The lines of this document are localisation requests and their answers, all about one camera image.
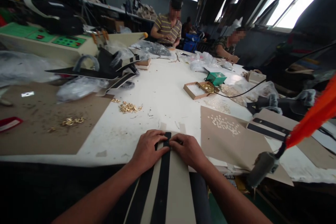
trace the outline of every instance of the striped shirt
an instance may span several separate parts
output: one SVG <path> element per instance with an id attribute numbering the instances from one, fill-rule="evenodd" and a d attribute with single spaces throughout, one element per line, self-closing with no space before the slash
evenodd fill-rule
<path id="1" fill-rule="evenodd" d="M 174 27 L 172 27 L 171 21 L 168 19 L 168 14 L 159 14 L 154 23 L 154 27 L 158 29 L 158 33 L 169 34 L 173 38 L 173 41 L 159 38 L 157 40 L 159 43 L 173 44 L 177 39 L 181 39 L 182 23 L 180 20 L 177 20 Z"/>

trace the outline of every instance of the brown paper sheet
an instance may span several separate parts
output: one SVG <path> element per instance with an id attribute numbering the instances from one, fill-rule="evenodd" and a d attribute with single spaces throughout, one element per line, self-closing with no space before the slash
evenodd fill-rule
<path id="1" fill-rule="evenodd" d="M 12 86 L 2 96 L 14 104 L 2 107 L 0 120 L 19 117 L 20 125 L 0 133 L 0 155 L 76 154 L 110 103 L 109 98 L 91 94 L 83 99 L 56 104 L 59 87 L 44 83 Z M 21 97 L 34 91 L 33 96 Z M 66 118 L 85 121 L 61 126 Z"/>
<path id="2" fill-rule="evenodd" d="M 214 118 L 223 118 L 240 133 L 235 135 L 229 129 L 218 128 L 212 122 Z M 251 171 L 258 154 L 272 150 L 264 136 L 247 130 L 246 125 L 246 121 L 201 106 L 201 147 L 205 155 Z M 281 165 L 267 177 L 293 186 Z"/>
<path id="3" fill-rule="evenodd" d="M 290 118 L 284 117 L 273 111 L 263 109 L 256 117 L 267 120 L 271 123 L 279 125 L 287 130 L 293 130 L 299 124 Z M 324 148 L 313 137 L 305 138 L 297 147 L 310 159 L 310 161 L 318 168 L 322 169 L 336 169 L 336 155 L 332 154 Z"/>

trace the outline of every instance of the hand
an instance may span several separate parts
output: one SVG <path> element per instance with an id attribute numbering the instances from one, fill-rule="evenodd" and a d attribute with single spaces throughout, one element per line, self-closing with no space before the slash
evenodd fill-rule
<path id="1" fill-rule="evenodd" d="M 173 41 L 173 37 L 170 34 L 164 35 L 163 38 L 168 39 L 169 41 Z"/>
<path id="2" fill-rule="evenodd" d="M 133 164 L 141 174 L 149 170 L 163 154 L 170 150 L 168 146 L 157 151 L 155 150 L 156 143 L 167 140 L 164 134 L 164 131 L 152 129 L 141 135 L 133 157 L 130 160 L 130 163 Z"/>
<path id="3" fill-rule="evenodd" d="M 238 60 L 239 60 L 239 57 L 236 56 L 236 55 L 231 55 L 231 56 L 228 58 L 228 61 L 229 61 L 229 62 L 232 62 L 233 64 L 237 64 Z"/>
<path id="4" fill-rule="evenodd" d="M 169 145 L 187 165 L 194 168 L 198 173 L 209 162 L 193 136 L 176 134 L 170 139 Z"/>

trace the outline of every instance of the green control panel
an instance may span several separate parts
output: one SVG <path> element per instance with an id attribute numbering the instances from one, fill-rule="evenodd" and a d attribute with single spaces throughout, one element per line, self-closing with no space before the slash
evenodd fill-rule
<path id="1" fill-rule="evenodd" d="M 86 39 L 84 38 L 78 38 L 72 36 L 60 36 L 55 41 L 53 41 L 53 43 L 62 46 L 69 46 L 72 48 L 79 48 L 85 41 Z"/>
<path id="2" fill-rule="evenodd" d="M 17 23 L 9 23 L 6 26 L 0 27 L 0 33 L 12 35 L 15 37 L 27 37 L 32 32 L 37 31 L 37 27 L 33 26 L 22 26 Z"/>
<path id="3" fill-rule="evenodd" d="M 45 29 L 40 28 L 37 31 L 29 34 L 26 39 L 33 39 L 41 42 L 48 43 L 51 41 L 53 38 L 56 38 L 55 35 L 49 34 Z"/>

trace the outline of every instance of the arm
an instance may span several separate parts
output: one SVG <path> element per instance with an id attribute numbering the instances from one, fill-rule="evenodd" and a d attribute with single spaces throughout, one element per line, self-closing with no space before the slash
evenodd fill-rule
<path id="1" fill-rule="evenodd" d="M 181 39 L 181 36 L 182 36 L 182 24 L 180 24 L 181 26 L 180 26 L 180 29 L 179 29 L 179 31 L 178 31 L 178 35 L 177 35 L 177 38 L 176 38 L 176 40 L 175 40 L 175 42 L 174 42 L 174 44 L 173 44 L 173 47 L 177 47 L 178 45 L 179 45 L 179 43 L 180 43 L 180 39 Z"/>
<path id="2" fill-rule="evenodd" d="M 193 136 L 176 134 L 169 144 L 187 165 L 203 176 L 229 223 L 271 224 L 270 220 L 206 158 Z"/>
<path id="3" fill-rule="evenodd" d="M 233 62 L 234 64 L 236 64 L 239 60 L 239 58 L 236 56 L 236 55 L 231 55 L 230 53 L 228 53 L 227 51 L 224 50 L 223 46 L 222 45 L 218 45 L 216 47 L 216 53 L 224 58 L 224 59 L 227 59 L 227 61 L 229 62 Z"/>
<path id="4" fill-rule="evenodd" d="M 180 39 L 177 38 L 176 41 L 173 44 L 173 47 L 177 47 L 179 45 L 179 43 L 180 43 Z"/>
<path id="5" fill-rule="evenodd" d="M 154 145 L 167 139 L 164 134 L 164 131 L 150 130 L 141 135 L 130 162 L 53 223 L 102 223 L 128 187 L 169 151 L 169 147 L 155 151 Z"/>

